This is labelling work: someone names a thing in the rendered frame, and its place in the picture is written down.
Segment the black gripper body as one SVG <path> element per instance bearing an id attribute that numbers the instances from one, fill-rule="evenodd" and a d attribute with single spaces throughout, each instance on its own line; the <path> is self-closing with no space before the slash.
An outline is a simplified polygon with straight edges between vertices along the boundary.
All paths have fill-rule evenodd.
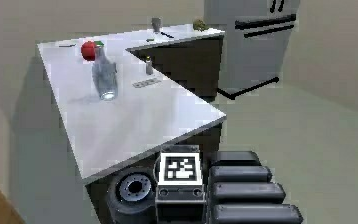
<path id="1" fill-rule="evenodd" d="M 114 224 L 154 224 L 156 183 L 145 167 L 126 168 L 108 187 L 106 203 Z"/>

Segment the white-topped dark kitchen counter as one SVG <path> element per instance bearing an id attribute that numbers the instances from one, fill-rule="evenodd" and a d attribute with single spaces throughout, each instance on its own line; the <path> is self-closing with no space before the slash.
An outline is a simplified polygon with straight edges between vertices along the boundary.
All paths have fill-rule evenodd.
<path id="1" fill-rule="evenodd" d="M 100 36 L 116 64 L 117 96 L 99 98 L 92 65 L 72 39 L 38 46 L 80 178 L 100 224 L 114 224 L 105 202 L 112 175 L 132 165 L 153 165 L 166 145 L 191 144 L 204 155 L 218 150 L 225 113 L 216 97 L 224 33 L 196 31 L 189 24 L 163 28 L 175 38 L 139 30 Z M 58 47 L 76 44 L 74 47 Z M 146 74 L 146 56 L 153 74 Z M 161 82 L 144 88 L 133 83 Z"/>

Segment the green-brown lumpy produce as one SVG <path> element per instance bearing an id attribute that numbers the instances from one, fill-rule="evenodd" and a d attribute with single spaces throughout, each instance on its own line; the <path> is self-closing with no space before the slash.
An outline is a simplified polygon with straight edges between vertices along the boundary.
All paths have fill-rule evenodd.
<path id="1" fill-rule="evenodd" d="M 197 31 L 205 31 L 208 29 L 208 26 L 201 19 L 195 19 L 193 21 L 193 29 Z"/>

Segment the clear glass bottle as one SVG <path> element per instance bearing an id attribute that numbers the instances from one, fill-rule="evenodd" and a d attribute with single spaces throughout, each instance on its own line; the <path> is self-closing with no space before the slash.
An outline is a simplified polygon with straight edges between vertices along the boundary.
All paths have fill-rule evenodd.
<path id="1" fill-rule="evenodd" d="M 103 45 L 96 46 L 92 66 L 92 78 L 101 100 L 112 100 L 117 96 L 116 64 L 111 62 Z"/>

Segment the red tomato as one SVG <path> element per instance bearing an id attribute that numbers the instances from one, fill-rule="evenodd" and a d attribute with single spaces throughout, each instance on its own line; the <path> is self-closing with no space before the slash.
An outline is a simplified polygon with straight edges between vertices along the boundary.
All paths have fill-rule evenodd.
<path id="1" fill-rule="evenodd" d="M 81 46 L 81 55 L 87 61 L 95 60 L 95 47 L 96 44 L 93 41 L 87 41 Z"/>

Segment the grey cup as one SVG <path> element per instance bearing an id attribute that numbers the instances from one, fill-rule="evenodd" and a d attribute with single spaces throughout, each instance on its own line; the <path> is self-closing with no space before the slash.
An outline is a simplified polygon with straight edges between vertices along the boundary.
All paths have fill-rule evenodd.
<path id="1" fill-rule="evenodd" d="M 154 17 L 151 19 L 151 26 L 155 33 L 159 33 L 162 27 L 162 21 L 158 17 Z"/>

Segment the grey fridge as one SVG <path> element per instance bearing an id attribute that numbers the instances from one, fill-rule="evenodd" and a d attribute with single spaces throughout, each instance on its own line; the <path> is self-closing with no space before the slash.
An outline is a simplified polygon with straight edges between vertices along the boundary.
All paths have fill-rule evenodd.
<path id="1" fill-rule="evenodd" d="M 295 25 L 301 0 L 204 0 L 204 21 L 224 32 L 218 87 L 237 95 L 280 75 L 291 32 L 245 38 L 244 34 L 275 27 Z M 296 20 L 251 29 L 236 29 L 235 21 L 255 21 L 290 14 Z"/>

